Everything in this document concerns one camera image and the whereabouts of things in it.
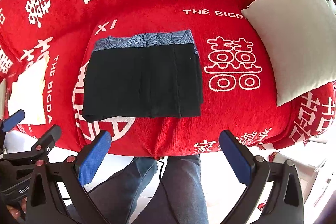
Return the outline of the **person's left hand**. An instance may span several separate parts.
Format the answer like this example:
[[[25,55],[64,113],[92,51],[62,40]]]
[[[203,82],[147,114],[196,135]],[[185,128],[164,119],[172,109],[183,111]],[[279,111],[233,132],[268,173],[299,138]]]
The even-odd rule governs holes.
[[[22,218],[22,214],[25,216],[26,215],[26,207],[27,207],[27,197],[25,197],[24,199],[22,199],[21,201],[19,201],[19,205],[21,207],[21,209],[18,209],[18,204],[15,205],[15,207],[11,206],[11,205],[6,205],[8,211],[10,212],[10,214],[13,216],[13,218],[20,222],[23,221],[25,222],[25,220]]]

